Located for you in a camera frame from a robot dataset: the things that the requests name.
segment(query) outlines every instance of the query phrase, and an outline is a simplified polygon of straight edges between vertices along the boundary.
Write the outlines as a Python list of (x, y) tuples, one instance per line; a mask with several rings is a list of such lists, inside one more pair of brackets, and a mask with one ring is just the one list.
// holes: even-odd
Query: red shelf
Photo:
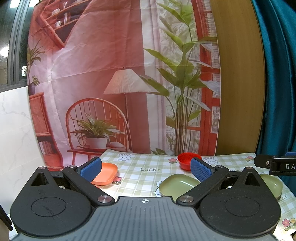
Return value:
[[(84, 0), (73, 4), (73, 0), (68, 0), (72, 5), (60, 10), (59, 12), (50, 15), (52, 11), (61, 7), (65, 0), (48, 0), (41, 14), (37, 17), (38, 24), (45, 28), (47, 35), (54, 41), (59, 48), (64, 48), (65, 44), (72, 32), (74, 25), (77, 23), (79, 17), (84, 13), (91, 0)], [(68, 12), (70, 21), (64, 25), (55, 28), (57, 21), (63, 21), (64, 14)]]

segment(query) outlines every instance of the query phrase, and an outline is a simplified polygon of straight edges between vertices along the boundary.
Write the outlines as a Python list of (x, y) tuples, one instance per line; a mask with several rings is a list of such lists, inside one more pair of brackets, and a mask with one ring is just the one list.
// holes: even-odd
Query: crosshair mark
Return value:
[(145, 199), (141, 200), (141, 202), (146, 204), (146, 203), (148, 203), (148, 202), (150, 202), (150, 201), (149, 201), (148, 199), (145, 198)]

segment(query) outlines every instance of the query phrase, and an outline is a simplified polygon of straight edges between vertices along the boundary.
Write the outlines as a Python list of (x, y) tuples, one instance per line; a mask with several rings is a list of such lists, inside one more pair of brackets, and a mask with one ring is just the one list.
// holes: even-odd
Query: table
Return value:
[[(107, 150), (101, 155), (102, 162), (118, 166), (118, 175), (111, 184), (98, 186), (116, 200), (119, 196), (160, 196), (159, 184), (173, 174), (185, 174), (195, 178), (192, 173), (183, 171), (179, 167), (176, 156), (132, 154), (127, 156), (125, 161), (121, 161), (120, 154), (127, 155), (127, 153), (113, 150)], [(254, 166), (255, 156), (254, 153), (244, 153), (202, 157), (202, 159), (212, 166), (226, 166), (230, 171), (242, 171), (246, 166), (251, 166), (260, 174), (268, 174), (268, 169)], [(278, 240), (284, 240), (296, 231), (296, 198), (285, 184), (278, 202), (282, 215), (274, 236)]]

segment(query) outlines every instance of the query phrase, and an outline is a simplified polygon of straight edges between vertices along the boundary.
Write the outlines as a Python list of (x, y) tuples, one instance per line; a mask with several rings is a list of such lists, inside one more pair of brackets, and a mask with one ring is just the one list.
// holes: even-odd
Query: metal screw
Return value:
[(112, 201), (112, 197), (107, 196), (107, 195), (99, 196), (98, 197), (98, 201), (99, 202), (102, 202), (102, 203), (111, 202)]
[(193, 202), (193, 197), (188, 195), (183, 195), (179, 198), (179, 200), (184, 203), (189, 203), (189, 202)]

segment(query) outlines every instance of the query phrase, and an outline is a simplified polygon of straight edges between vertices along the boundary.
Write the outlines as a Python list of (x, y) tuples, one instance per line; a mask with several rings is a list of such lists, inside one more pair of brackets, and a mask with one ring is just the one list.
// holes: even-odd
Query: window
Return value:
[(0, 4), (0, 92), (27, 85), (27, 44), (33, 8), (39, 0)]
[(7, 84), (9, 39), (17, 8), (18, 3), (15, 3), (13, 0), (6, 1), (0, 5), (0, 85)]

